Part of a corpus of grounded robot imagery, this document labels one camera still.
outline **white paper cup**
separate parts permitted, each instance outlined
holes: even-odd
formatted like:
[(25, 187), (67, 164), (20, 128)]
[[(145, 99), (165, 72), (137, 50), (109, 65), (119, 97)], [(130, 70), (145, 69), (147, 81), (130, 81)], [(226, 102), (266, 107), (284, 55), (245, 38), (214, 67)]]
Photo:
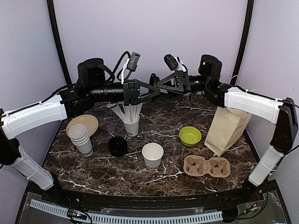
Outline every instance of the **white paper cup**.
[(90, 141), (87, 127), (83, 124), (77, 124), (70, 128), (69, 137), (83, 156), (93, 154), (93, 147)]
[(144, 157), (146, 168), (149, 170), (158, 169), (163, 154), (163, 147), (157, 143), (149, 143), (143, 146), (142, 155)]
[(139, 119), (140, 117), (138, 117), (138, 120), (133, 124), (127, 124), (125, 122), (123, 123), (128, 136), (134, 137), (138, 134)]

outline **beige plate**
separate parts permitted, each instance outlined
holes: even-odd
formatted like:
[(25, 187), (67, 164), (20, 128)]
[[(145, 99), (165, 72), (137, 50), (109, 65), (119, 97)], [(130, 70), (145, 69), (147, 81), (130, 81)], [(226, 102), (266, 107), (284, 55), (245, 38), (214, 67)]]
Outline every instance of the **beige plate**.
[(66, 127), (66, 134), (69, 136), (69, 130), (71, 127), (77, 124), (83, 124), (87, 127), (89, 136), (92, 136), (98, 129), (99, 127), (99, 121), (98, 119), (89, 114), (84, 114), (78, 117), (75, 117), (73, 120), (69, 122), (69, 124)]

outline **white wall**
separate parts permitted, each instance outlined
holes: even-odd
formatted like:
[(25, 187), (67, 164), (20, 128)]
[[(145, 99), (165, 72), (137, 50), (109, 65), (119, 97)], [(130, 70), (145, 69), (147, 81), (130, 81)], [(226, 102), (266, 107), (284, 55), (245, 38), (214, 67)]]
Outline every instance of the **white wall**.
[(72, 81), (77, 65), (102, 57), (112, 70), (128, 50), (141, 54), (132, 78), (148, 82), (150, 74), (171, 72), (166, 54), (179, 56), (190, 75), (200, 57), (222, 61), (223, 82), (233, 73), (242, 35), (246, 0), (56, 0), (56, 12)]
[[(255, 1), (252, 24), (241, 68), (242, 86), (299, 104), (299, 1)], [(262, 156), (274, 125), (257, 117), (248, 131)], [(274, 174), (292, 223), (299, 223), (299, 150), (290, 154)]]
[[(0, 33), (0, 108), (12, 110), (39, 101), (65, 84), (45, 0), (0, 1)], [(58, 125), (18, 138), (40, 164)], [(14, 223), (26, 186), (14, 169), (0, 170), (1, 223)]]

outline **black vertical pole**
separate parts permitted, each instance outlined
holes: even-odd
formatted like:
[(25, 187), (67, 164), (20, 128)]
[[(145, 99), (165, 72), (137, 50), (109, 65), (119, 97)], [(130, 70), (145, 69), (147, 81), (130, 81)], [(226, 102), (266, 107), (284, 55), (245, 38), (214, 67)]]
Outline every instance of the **black vertical pole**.
[[(253, 4), (254, 4), (254, 0), (248, 0), (241, 43), (240, 43), (239, 52), (238, 52), (237, 60), (235, 62), (235, 68), (234, 68), (232, 77), (239, 75), (239, 71), (241, 68), (241, 64), (242, 64), (242, 60), (243, 60), (243, 56), (244, 56), (244, 52), (245, 52), (245, 47), (246, 47), (246, 43), (247, 43), (247, 38), (248, 38), (248, 34), (249, 34), (250, 22), (251, 22), (252, 11), (253, 11)], [(234, 77), (234, 78), (232, 78), (230, 84), (235, 85), (236, 81), (237, 81), (237, 77)]]
[(58, 26), (57, 26), (57, 21), (56, 21), (56, 16), (55, 16), (54, 2), (53, 2), (53, 0), (47, 0), (47, 3), (48, 3), (48, 11), (49, 11), (52, 32), (53, 32), (56, 50), (58, 53), (62, 72), (64, 73), (65, 82), (68, 85), (70, 85), (71, 77), (70, 77), (69, 71), (67, 69), (67, 65), (66, 65), (66, 61), (65, 61), (65, 57), (64, 57), (64, 51), (62, 50), (62, 45), (61, 45), (61, 41), (60, 41), (60, 36), (59, 36), (59, 31), (58, 31)]

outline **dark marble surface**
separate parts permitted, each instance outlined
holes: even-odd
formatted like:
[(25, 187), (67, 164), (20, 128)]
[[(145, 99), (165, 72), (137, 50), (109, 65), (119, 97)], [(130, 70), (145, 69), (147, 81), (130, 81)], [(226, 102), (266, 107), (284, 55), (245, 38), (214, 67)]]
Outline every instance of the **dark marble surface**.
[[(184, 158), (200, 155), (206, 160), (216, 156), (205, 145), (216, 107), (201, 96), (176, 99), (165, 96), (143, 104), (139, 134), (128, 137), (122, 121), (112, 111), (102, 111), (104, 104), (88, 111), (99, 120), (99, 128), (91, 137), (94, 152), (90, 157), (79, 155), (67, 137), (65, 121), (54, 139), (44, 167), (57, 174), (64, 189), (114, 196), (184, 196), (240, 188), (242, 181), (256, 165), (255, 158), (242, 136), (222, 157), (231, 164), (227, 178), (188, 176), (183, 171)], [(202, 133), (202, 140), (194, 147), (185, 147), (179, 140), (179, 130), (194, 126)], [(107, 143), (113, 136), (125, 137), (128, 154), (111, 156)], [(156, 142), (164, 148), (164, 156), (157, 171), (147, 170), (141, 154), (142, 147)]]

